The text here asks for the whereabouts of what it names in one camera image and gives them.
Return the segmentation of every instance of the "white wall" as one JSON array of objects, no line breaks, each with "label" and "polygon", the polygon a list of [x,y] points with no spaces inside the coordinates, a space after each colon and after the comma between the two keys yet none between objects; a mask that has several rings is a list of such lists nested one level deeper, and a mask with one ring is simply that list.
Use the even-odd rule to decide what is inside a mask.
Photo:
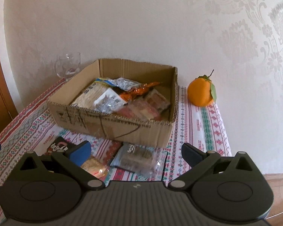
[{"label": "white wall", "polygon": [[24,105],[66,52],[171,64],[182,86],[215,69],[233,153],[283,172],[283,0],[5,0],[4,28]]}]

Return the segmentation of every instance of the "wine glass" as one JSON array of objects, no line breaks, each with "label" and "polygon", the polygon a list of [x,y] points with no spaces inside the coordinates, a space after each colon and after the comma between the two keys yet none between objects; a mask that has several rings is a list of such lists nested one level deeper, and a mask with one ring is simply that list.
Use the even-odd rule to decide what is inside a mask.
[{"label": "wine glass", "polygon": [[81,54],[67,53],[59,56],[55,62],[55,73],[58,77],[66,79],[68,81],[71,77],[81,71]]}]

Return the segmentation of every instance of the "open cardboard box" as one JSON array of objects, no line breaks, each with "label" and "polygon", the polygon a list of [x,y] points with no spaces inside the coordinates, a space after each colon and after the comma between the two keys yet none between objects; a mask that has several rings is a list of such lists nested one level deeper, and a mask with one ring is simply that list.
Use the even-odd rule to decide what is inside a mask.
[{"label": "open cardboard box", "polygon": [[[140,83],[160,82],[155,89],[171,102],[162,121],[142,121],[69,106],[98,77],[119,77]],[[98,59],[63,85],[48,102],[56,123],[66,129],[95,137],[165,148],[178,112],[177,68],[124,59]]]}]

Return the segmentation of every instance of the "foil packet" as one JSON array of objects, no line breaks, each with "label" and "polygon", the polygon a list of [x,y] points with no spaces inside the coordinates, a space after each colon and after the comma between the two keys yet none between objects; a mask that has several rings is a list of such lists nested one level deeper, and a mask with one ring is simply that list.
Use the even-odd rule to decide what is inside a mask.
[{"label": "foil packet", "polygon": [[109,88],[96,101],[94,101],[94,110],[109,115],[123,108],[126,103],[127,102],[124,101],[116,92]]},{"label": "foil packet", "polygon": [[46,153],[44,155],[51,155],[52,152],[57,151],[57,150],[68,150],[75,147],[75,144],[67,142],[64,138],[62,137],[57,137],[51,145],[47,148]]},{"label": "foil packet", "polygon": [[115,80],[110,79],[110,78],[97,78],[95,82],[99,82],[103,85],[107,85],[110,87],[118,87],[124,91],[129,91],[133,87],[138,87],[141,85],[139,82],[132,81],[132,80],[122,78],[122,77],[115,79]]}]

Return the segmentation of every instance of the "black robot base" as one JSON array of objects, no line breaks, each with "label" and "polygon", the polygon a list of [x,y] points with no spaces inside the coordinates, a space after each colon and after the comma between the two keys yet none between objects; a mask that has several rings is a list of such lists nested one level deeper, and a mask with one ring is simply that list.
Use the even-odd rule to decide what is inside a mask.
[{"label": "black robot base", "polygon": [[184,143],[182,156],[192,169],[168,187],[160,181],[105,187],[68,159],[72,152],[27,152],[20,159],[0,187],[3,226],[269,225],[273,193],[245,152],[221,157]]}]

